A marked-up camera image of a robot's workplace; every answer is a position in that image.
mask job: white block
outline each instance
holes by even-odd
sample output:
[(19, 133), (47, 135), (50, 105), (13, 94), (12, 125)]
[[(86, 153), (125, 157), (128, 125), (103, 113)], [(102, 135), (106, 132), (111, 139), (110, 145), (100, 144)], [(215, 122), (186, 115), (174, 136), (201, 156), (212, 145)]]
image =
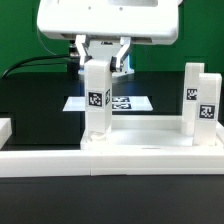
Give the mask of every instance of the white block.
[(219, 103), (222, 76), (220, 74), (201, 73), (199, 75), (200, 102)]
[(0, 119), (0, 149), (12, 134), (10, 118)]
[(112, 120), (112, 74), (110, 62), (90, 60), (85, 64), (86, 129), (88, 136), (104, 135)]
[(216, 125), (222, 77), (220, 74), (200, 74), (194, 145), (216, 144)]
[(199, 73), (202, 72), (204, 72), (203, 63), (187, 63), (185, 66), (181, 133), (187, 136), (192, 136), (194, 133)]
[(205, 68), (204, 63), (186, 63), (185, 80), (186, 87), (198, 87), (199, 73), (203, 73)]

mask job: black cable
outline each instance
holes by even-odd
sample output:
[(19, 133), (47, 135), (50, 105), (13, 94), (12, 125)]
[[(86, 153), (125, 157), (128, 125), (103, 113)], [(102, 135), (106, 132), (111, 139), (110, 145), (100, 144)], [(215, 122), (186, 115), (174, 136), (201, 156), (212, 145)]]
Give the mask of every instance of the black cable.
[(41, 64), (30, 64), (30, 65), (21, 65), (19, 68), (32, 67), (32, 66), (51, 66), (51, 65), (66, 65), (67, 62), (57, 62), (57, 63), (41, 63)]
[(8, 68), (3, 75), (1, 76), (1, 79), (5, 79), (8, 74), (17, 69), (20, 68), (22, 65), (29, 63), (29, 62), (33, 62), (33, 61), (41, 61), (41, 60), (52, 60), (52, 59), (59, 59), (59, 58), (69, 58), (70, 56), (68, 54), (63, 54), (63, 55), (52, 55), (52, 56), (41, 56), (41, 57), (34, 57), (34, 58), (29, 58), (23, 61), (20, 61), (14, 65), (12, 65), (10, 68)]

